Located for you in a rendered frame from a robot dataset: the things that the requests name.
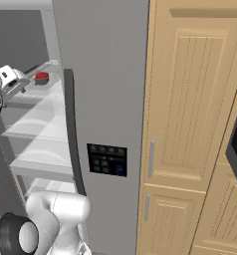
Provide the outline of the clear glass fridge shelf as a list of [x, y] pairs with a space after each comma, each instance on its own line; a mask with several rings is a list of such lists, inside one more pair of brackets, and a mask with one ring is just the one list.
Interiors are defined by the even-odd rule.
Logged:
[[10, 164], [14, 171], [54, 173], [59, 177], [73, 175], [69, 146], [63, 141], [32, 141]]
[[59, 180], [35, 178], [30, 187], [27, 189], [24, 196], [28, 198], [32, 193], [39, 191], [58, 191], [58, 192], [68, 192], [75, 193], [75, 185], [71, 182], [64, 182]]
[[46, 86], [30, 85], [2, 111], [3, 136], [37, 138], [65, 142], [67, 140], [64, 89], [60, 79]]

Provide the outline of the red tupperware with meal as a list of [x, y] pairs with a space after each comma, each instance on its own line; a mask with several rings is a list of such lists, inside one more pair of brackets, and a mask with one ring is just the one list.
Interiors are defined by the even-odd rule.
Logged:
[[33, 76], [36, 86], [45, 86], [49, 83], [49, 74], [47, 72], [38, 72]]

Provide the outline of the tall light wood cupboard door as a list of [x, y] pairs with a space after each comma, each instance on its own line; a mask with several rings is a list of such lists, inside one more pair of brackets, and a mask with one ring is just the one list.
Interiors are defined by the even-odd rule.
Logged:
[[206, 188], [236, 87], [237, 0], [150, 0], [142, 183]]

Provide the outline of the short light wood cupboard door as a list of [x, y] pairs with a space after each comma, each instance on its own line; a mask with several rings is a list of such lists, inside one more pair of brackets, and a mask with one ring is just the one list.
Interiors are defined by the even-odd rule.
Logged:
[[204, 197], [204, 191], [145, 184], [139, 198], [136, 255], [189, 255]]

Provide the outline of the grey fridge door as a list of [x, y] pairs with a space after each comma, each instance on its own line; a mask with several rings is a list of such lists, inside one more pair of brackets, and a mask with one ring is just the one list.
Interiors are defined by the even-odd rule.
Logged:
[[[90, 246], [135, 255], [149, 0], [53, 0], [62, 65], [74, 73]], [[126, 176], [93, 173], [88, 144], [124, 147]]]

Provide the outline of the grey fridge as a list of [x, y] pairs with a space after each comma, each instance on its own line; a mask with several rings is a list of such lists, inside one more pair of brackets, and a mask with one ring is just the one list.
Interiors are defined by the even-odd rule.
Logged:
[[[0, 68], [5, 65], [30, 76], [47, 72], [49, 82], [60, 79], [63, 84], [52, 0], [0, 0]], [[36, 86], [31, 82], [19, 93], [25, 94], [30, 85]], [[0, 212], [22, 214], [24, 194], [35, 178], [74, 183], [74, 175], [14, 171], [10, 164], [37, 138], [3, 136], [3, 127], [0, 115]]]

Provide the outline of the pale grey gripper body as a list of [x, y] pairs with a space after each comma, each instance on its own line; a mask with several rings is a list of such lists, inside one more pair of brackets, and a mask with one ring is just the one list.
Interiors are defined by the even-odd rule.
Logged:
[[2, 86], [2, 96], [5, 101], [9, 101], [19, 92], [21, 92], [26, 86], [30, 84], [30, 80], [27, 77], [17, 77], [10, 82], [7, 82]]

